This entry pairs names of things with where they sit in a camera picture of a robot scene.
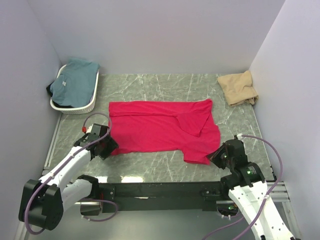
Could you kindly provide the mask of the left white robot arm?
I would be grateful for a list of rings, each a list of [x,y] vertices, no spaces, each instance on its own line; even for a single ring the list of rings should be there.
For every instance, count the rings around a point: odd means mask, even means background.
[[[82,199],[102,201],[96,177],[83,174],[74,182],[71,179],[95,157],[108,158],[119,145],[110,136],[110,126],[95,123],[82,130],[84,135],[57,166],[38,180],[28,180],[23,187],[18,219],[33,235],[37,232],[31,226],[41,231],[55,229],[64,212]]]

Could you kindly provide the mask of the red t shirt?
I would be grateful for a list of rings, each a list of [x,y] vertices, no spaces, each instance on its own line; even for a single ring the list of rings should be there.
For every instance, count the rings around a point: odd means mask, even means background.
[[[181,151],[184,162],[209,165],[221,142],[212,107],[211,99],[110,102],[110,135],[119,145],[113,155]]]

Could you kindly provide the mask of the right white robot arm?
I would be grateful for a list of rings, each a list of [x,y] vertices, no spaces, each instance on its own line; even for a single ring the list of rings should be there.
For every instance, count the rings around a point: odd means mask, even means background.
[[[248,160],[243,142],[247,137],[246,134],[237,134],[207,155],[218,168],[229,169],[230,174],[220,179],[221,191],[235,203],[248,223],[235,239],[239,240],[252,231],[257,240],[294,240],[294,234],[286,226],[271,197],[280,179],[268,186],[260,167]]]

